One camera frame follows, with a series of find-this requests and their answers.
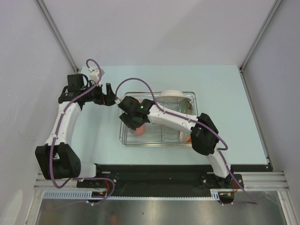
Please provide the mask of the orange bowl white inside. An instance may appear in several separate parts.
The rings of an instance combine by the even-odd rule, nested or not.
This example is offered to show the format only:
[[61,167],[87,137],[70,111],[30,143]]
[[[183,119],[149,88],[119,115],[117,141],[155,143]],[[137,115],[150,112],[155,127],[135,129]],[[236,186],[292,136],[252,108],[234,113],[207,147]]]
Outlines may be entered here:
[[181,143],[190,143],[191,142],[191,136],[190,134],[184,133],[180,131],[179,140]]

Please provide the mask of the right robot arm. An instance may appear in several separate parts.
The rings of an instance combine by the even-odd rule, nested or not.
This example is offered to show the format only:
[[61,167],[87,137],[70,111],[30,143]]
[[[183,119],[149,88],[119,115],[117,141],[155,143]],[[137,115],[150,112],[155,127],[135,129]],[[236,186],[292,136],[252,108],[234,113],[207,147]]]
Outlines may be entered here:
[[131,96],[126,96],[122,100],[117,99],[115,102],[123,111],[120,119],[133,131],[145,123],[152,123],[188,134],[193,150],[209,161],[217,184],[221,188],[227,188],[233,183],[231,165],[221,152],[228,150],[228,145],[219,136],[218,129],[209,115],[184,114],[165,108],[155,100],[144,99],[139,102]]

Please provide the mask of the pink plastic cup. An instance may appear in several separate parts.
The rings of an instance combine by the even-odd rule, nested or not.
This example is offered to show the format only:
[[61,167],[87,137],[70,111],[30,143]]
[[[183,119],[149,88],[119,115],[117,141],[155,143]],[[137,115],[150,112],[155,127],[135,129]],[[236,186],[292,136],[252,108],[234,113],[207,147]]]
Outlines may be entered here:
[[142,136],[146,131],[145,124],[141,125],[140,127],[136,128],[136,130],[133,132],[136,136]]

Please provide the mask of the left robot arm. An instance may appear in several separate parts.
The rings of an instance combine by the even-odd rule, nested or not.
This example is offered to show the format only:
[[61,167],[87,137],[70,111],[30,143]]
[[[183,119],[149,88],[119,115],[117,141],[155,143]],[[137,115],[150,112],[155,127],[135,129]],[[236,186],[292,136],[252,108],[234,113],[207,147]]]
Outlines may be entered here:
[[101,83],[84,74],[68,75],[67,86],[58,98],[59,111],[52,132],[44,145],[36,147],[35,156],[45,179],[87,178],[97,188],[104,178],[94,163],[83,163],[80,154],[71,147],[77,119],[87,102],[112,106],[115,94],[110,83],[103,93]]

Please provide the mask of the metal wire dish rack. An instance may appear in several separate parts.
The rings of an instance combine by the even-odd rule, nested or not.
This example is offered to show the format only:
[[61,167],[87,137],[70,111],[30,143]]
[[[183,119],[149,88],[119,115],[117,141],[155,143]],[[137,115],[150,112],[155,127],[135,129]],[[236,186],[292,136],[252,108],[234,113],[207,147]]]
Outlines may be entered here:
[[[196,95],[192,91],[184,91],[182,97],[160,97],[161,92],[155,91],[154,96],[163,107],[178,111],[183,109],[180,106],[183,99],[189,102],[189,114],[197,115]],[[136,136],[123,122],[120,123],[120,141],[126,146],[184,146],[191,147],[191,140],[186,141],[180,136],[180,131],[159,124],[145,124],[145,133]]]

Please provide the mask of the white deep plate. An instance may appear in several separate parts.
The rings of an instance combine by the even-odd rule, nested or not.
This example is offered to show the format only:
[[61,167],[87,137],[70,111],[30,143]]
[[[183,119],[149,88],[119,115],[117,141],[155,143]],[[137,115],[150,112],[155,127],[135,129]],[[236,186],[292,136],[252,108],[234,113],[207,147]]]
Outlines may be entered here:
[[156,101],[159,103],[180,103],[182,100],[191,101],[186,97],[182,91],[179,90],[164,90],[156,97]]

